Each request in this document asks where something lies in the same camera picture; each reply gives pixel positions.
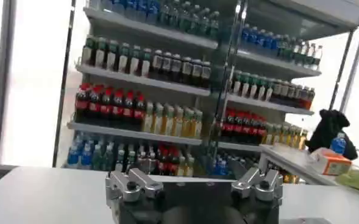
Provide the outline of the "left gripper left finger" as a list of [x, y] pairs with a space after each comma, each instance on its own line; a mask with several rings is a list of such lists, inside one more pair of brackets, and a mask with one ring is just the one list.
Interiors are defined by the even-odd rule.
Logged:
[[107, 200], [122, 199], [136, 202], [140, 195], [156, 199], [164, 194], [162, 182], [154, 181], [138, 168], [129, 170], [128, 175], [120, 171], [111, 171], [105, 178]]

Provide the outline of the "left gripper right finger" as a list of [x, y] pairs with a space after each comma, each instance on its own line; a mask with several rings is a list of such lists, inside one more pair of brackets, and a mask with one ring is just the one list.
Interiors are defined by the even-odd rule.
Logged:
[[283, 197], [283, 176], [271, 169], [261, 173], [259, 168], [250, 168], [239, 180], [231, 183], [231, 195], [236, 201], [249, 198], [251, 194], [264, 202], [281, 202]]

